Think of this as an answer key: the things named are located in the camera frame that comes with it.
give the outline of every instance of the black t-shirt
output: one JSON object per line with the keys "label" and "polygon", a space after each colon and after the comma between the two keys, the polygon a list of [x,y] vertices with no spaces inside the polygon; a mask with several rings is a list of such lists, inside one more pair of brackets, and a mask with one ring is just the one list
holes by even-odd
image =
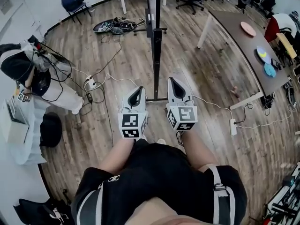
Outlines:
{"label": "black t-shirt", "polygon": [[[224,186],[233,190],[234,224],[238,225],[246,211],[246,191],[231,166],[218,166],[217,170]],[[134,151],[117,176],[86,169],[71,209],[75,221],[80,212],[81,225],[94,225],[99,218],[102,225],[123,225],[139,205],[158,197],[179,215],[212,223],[213,188],[210,169],[197,171],[179,149],[154,143]]]}
{"label": "black t-shirt", "polygon": [[[26,54],[19,52],[4,59],[1,70],[10,78],[25,86],[25,82],[33,67],[34,64],[28,59]],[[32,93],[38,96],[44,95],[50,86],[50,82],[51,74],[48,70],[46,72],[39,72],[35,69],[31,83]]]}

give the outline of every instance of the white marker cube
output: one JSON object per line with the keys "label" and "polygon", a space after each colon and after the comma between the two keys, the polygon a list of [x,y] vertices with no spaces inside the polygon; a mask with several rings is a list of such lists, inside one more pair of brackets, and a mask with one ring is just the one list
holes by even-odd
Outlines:
{"label": "white marker cube", "polygon": [[167,117],[174,130],[190,130],[198,122],[197,107],[169,106]]}
{"label": "white marker cube", "polygon": [[148,112],[119,113],[119,130],[123,138],[141,138],[147,126]]}

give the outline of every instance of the person wearing white pants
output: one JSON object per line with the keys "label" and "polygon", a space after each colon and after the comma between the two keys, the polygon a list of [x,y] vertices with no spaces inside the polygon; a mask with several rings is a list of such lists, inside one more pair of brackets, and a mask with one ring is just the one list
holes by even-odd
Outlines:
{"label": "person wearing white pants", "polygon": [[[53,77],[50,67],[56,70]],[[55,106],[78,114],[84,100],[63,82],[69,74],[65,68],[70,66],[59,62],[52,54],[40,53],[29,42],[0,45],[0,69],[25,87],[25,95],[40,96]]]}

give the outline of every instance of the black hair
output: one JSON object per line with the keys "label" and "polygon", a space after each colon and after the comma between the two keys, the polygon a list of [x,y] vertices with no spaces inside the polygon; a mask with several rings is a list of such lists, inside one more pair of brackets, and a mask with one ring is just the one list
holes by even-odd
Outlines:
{"label": "black hair", "polygon": [[3,53],[14,50],[14,49],[21,49],[21,44],[13,44],[13,43],[8,43],[8,44],[1,44],[0,45],[0,57]]}

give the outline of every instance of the white pants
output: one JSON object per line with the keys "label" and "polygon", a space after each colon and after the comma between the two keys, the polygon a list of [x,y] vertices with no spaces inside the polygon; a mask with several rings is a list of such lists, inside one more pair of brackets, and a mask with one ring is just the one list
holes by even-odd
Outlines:
{"label": "white pants", "polygon": [[73,113],[78,113],[82,108],[84,100],[82,97],[78,96],[76,91],[66,85],[64,82],[61,82],[63,87],[63,92],[61,93],[61,86],[58,81],[51,80],[50,86],[47,92],[42,96],[43,99],[53,101],[59,98],[56,101],[50,102],[53,105],[62,107],[68,110],[73,111]]}

